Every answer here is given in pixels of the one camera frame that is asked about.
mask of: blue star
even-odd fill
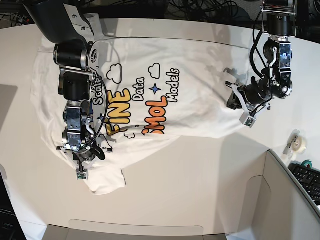
[[[97,117],[97,119],[99,119],[101,122],[104,119],[104,116],[102,115],[102,113],[100,113],[100,117]]]
[[[149,88],[149,89],[152,90],[154,94],[156,94],[157,91],[161,90],[160,88],[157,88],[157,84],[154,84],[154,86],[152,88]]]

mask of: black keyboard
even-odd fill
[[[317,206],[320,205],[320,171],[296,163],[289,165],[289,170],[306,190]]]

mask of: cloud graphic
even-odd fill
[[[150,73],[151,77],[153,79],[159,79],[160,78],[160,64],[155,63],[152,66],[148,68],[148,72]]]
[[[123,135],[128,139],[134,139],[136,137],[134,133],[124,133]]]
[[[120,63],[114,64],[106,74],[106,78],[112,80],[115,84],[122,82],[122,66]]]

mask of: table surface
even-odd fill
[[[106,34],[116,33],[117,37],[193,39],[245,48],[253,44],[251,29],[227,25],[162,19],[108,19],[102,23]],[[274,149],[281,157],[295,129],[308,140],[307,151],[297,161],[310,159],[320,169],[316,58],[320,45],[292,38],[293,93],[285,100],[274,99],[271,111],[260,115],[252,129],[244,127],[220,139],[181,137],[126,168],[126,188],[94,196],[83,181],[75,179],[74,170],[41,140],[30,101],[33,64],[41,38],[36,25],[0,31],[0,84],[17,86],[0,132],[0,167],[16,215],[27,234],[34,231],[40,236],[42,226],[48,224],[69,227],[71,219],[202,226],[205,235],[236,232],[247,181],[262,175],[267,149]],[[266,40],[264,35],[260,49]]]

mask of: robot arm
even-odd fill
[[[250,51],[250,64],[256,75],[260,78],[256,81],[251,78],[249,85],[237,85],[227,102],[230,109],[243,109],[244,114],[240,118],[242,124],[252,128],[256,122],[259,108],[270,109],[269,102],[273,97],[285,99],[292,93],[291,60],[292,49],[289,37],[295,37],[295,5],[293,1],[264,0],[262,2],[262,30]],[[263,21],[266,14],[266,26]],[[259,72],[254,63],[254,52],[263,33],[269,34],[263,47],[263,53],[267,59],[267,68]]]
[[[63,113],[66,123],[62,133],[63,146],[57,150],[72,155],[78,168],[78,179],[87,179],[87,170],[82,163],[95,157],[104,160],[105,153],[96,139],[103,126],[95,132],[90,114],[91,87],[101,78],[95,70],[99,66],[99,52],[93,42],[74,29],[62,0],[24,0],[23,4],[46,38],[55,43],[54,62],[59,65],[58,94],[67,100]]]

